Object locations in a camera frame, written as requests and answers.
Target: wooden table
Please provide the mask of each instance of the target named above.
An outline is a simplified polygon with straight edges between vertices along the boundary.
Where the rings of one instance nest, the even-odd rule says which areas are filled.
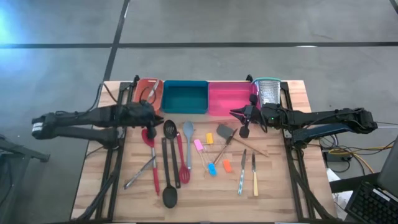
[[[303,81],[288,81],[290,96],[295,110],[310,112],[310,104]],[[106,82],[112,94],[117,97],[119,82]],[[112,105],[114,102],[103,89],[99,106]],[[220,123],[231,128],[241,125],[232,117],[210,117],[197,114],[166,114],[165,120],[171,119],[182,134],[184,156],[186,157],[187,140],[182,131],[186,120],[194,122],[193,139],[206,142],[206,133],[213,133],[214,146],[207,146],[209,157],[214,158],[221,150],[225,140],[216,133]],[[155,138],[156,161],[159,172],[161,193],[166,186],[162,147],[160,140],[164,137],[163,125],[157,127]],[[126,145],[124,147],[123,163],[118,187],[118,196],[114,210],[115,222],[292,222],[297,221],[294,200],[287,168],[286,154],[282,134],[275,129],[269,129],[265,134],[259,126],[251,124],[248,140],[263,150],[269,157],[256,154],[257,179],[259,196],[253,196],[253,174],[251,172],[251,154],[248,149],[246,156],[246,172],[243,183],[243,193],[238,195],[238,184],[241,172],[241,158],[244,145],[232,141],[226,150],[226,157],[231,161],[233,173],[226,173],[222,162],[217,165],[218,175],[212,177],[206,173],[195,146],[192,149],[192,173],[188,184],[182,184],[178,189],[177,206],[168,209],[164,206],[162,196],[158,197],[154,190],[151,170],[144,172],[127,190],[123,189],[125,181],[130,179],[149,159],[150,148],[141,139],[141,128],[128,128]],[[171,183],[174,185],[170,141],[168,144],[169,171]],[[98,148],[97,142],[90,142],[88,152]],[[177,140],[175,140],[178,167]],[[320,203],[334,216],[335,206],[331,196],[326,169],[320,149],[309,146],[305,150],[305,165],[310,188]],[[103,175],[106,151],[100,150],[88,157],[83,165],[81,179],[76,193],[72,218],[82,214],[98,193]],[[109,194],[105,200],[104,213],[108,210]],[[301,195],[303,209],[305,201]]]

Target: orange bin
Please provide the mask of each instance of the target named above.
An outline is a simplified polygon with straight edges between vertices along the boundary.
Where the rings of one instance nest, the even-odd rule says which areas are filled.
[[[139,100],[146,100],[150,91],[154,87],[157,78],[142,78],[138,81],[136,92],[134,93],[133,102],[139,102]],[[155,109],[157,115],[160,115],[160,106],[162,105],[162,95],[163,95],[163,80],[159,80],[159,84],[155,90],[155,94],[148,100],[150,104]]]

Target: black spoon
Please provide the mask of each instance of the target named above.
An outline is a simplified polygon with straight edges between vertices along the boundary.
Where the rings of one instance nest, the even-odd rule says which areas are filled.
[[[170,139],[170,144],[172,145],[175,188],[179,189],[181,187],[181,183],[180,183],[180,176],[178,175],[177,156],[175,155],[175,149],[174,149],[174,138],[177,136],[177,127],[175,126],[173,121],[167,120],[163,125],[163,132],[164,136]]]
[[[173,208],[177,204],[177,189],[175,189],[170,183],[169,164],[167,163],[166,138],[162,138],[162,149],[163,149],[164,171],[166,174],[166,183],[167,183],[166,188],[163,190],[163,203],[167,208]]]

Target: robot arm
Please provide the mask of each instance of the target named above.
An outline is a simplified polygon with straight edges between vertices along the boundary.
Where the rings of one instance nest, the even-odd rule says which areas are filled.
[[[107,148],[117,146],[117,127],[136,126],[148,129],[148,138],[156,135],[154,127],[163,123],[148,102],[128,103],[95,108],[86,112],[47,113],[32,120],[32,135],[36,139],[52,139],[57,136],[98,141]],[[102,130],[71,127],[92,124]]]
[[[377,129],[372,113],[363,108],[304,113],[285,109],[279,104],[266,103],[259,110],[256,107],[256,96],[252,95],[250,99],[251,105],[230,112],[244,125],[239,131],[242,138],[249,136],[249,122],[261,125],[265,132],[268,126],[288,130],[292,135],[292,145],[299,148],[305,147],[312,139],[331,134],[347,131],[368,134]],[[327,125],[312,129],[305,128],[313,124]]]

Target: grey concrete floor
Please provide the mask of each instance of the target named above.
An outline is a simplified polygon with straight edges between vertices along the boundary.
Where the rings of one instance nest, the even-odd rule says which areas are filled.
[[[111,43],[122,0],[0,1],[0,44]],[[121,42],[359,42],[398,39],[387,0],[138,0]],[[13,223],[68,220],[86,141],[37,141],[30,120],[55,110],[85,110],[102,81],[110,49],[0,49],[0,133],[51,153],[30,163]],[[305,80],[312,110],[365,107],[398,123],[397,47],[265,49],[119,49],[111,80],[135,74],[162,79]],[[381,146],[398,129],[339,134],[347,146]],[[379,171],[387,156],[364,157]],[[344,169],[346,164],[330,164]],[[352,162],[342,178],[361,175]]]

